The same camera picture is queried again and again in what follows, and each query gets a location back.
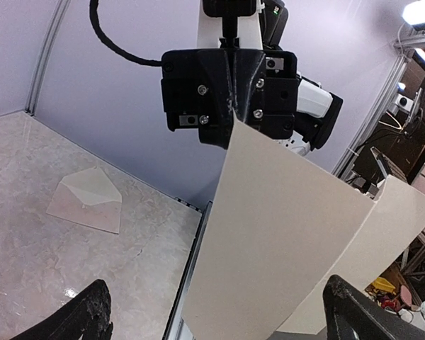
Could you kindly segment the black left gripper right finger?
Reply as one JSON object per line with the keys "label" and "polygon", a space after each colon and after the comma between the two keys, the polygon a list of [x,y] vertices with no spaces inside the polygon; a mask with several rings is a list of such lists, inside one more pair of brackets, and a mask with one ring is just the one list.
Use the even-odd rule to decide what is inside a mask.
{"label": "black left gripper right finger", "polygon": [[328,279],[322,298],[328,339],[425,339],[425,331],[384,311],[338,275]]}

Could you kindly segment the cluttered background workshop table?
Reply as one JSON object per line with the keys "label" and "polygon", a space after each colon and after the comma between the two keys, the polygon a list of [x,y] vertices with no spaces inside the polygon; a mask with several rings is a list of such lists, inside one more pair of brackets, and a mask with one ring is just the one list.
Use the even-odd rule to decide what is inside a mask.
{"label": "cluttered background workshop table", "polygon": [[[406,177],[408,183],[425,193],[425,91],[422,112],[405,125],[415,94],[425,78],[425,50],[415,52],[372,135],[358,145],[353,172],[359,179],[376,183],[383,175],[371,153],[379,149]],[[400,268],[415,294],[425,300],[425,229],[408,251],[408,261]]]}

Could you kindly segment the cream letter paper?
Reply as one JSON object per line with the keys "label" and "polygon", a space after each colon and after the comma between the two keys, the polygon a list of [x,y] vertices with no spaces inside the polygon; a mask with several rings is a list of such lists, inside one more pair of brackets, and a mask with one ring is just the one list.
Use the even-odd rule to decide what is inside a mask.
{"label": "cream letter paper", "polygon": [[372,199],[244,123],[229,143],[183,306],[197,339],[317,334],[330,276],[364,290],[425,228],[395,177]]}

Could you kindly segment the aluminium left corner post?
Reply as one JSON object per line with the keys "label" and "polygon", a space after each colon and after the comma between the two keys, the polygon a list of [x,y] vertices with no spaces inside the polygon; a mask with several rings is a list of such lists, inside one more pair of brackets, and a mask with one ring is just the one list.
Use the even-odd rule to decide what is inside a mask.
{"label": "aluminium left corner post", "polygon": [[35,115],[50,55],[70,3],[70,0],[59,0],[57,2],[47,32],[43,39],[36,68],[30,83],[27,101],[25,102],[24,111],[29,115]]}

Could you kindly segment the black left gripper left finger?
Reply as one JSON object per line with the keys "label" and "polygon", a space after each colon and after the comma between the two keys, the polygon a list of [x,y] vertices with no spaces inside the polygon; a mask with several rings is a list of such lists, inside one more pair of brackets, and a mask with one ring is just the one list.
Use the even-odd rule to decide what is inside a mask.
{"label": "black left gripper left finger", "polygon": [[110,339],[113,333],[110,296],[106,282],[97,279],[55,313],[14,339]]}

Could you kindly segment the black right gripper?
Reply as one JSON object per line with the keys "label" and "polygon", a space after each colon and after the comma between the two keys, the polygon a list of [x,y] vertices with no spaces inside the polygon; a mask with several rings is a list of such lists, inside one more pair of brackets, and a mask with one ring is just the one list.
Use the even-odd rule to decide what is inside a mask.
{"label": "black right gripper", "polygon": [[308,149],[321,149],[343,105],[300,76],[288,51],[172,50],[161,62],[168,129],[196,129],[205,145],[227,149],[238,120],[272,140],[299,135]]}

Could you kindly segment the aluminium front table rail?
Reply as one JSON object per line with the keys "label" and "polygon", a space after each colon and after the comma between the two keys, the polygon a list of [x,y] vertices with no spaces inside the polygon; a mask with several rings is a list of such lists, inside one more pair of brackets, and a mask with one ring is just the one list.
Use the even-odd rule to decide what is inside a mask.
{"label": "aluminium front table rail", "polygon": [[196,261],[200,252],[201,243],[208,223],[208,218],[212,210],[213,202],[209,201],[201,213],[197,230],[193,239],[191,250],[186,261],[186,265],[181,276],[181,281],[176,293],[171,312],[166,323],[166,328],[162,340],[194,339],[190,329],[183,320],[183,305],[186,300],[188,289],[191,284],[193,272],[196,267]]}

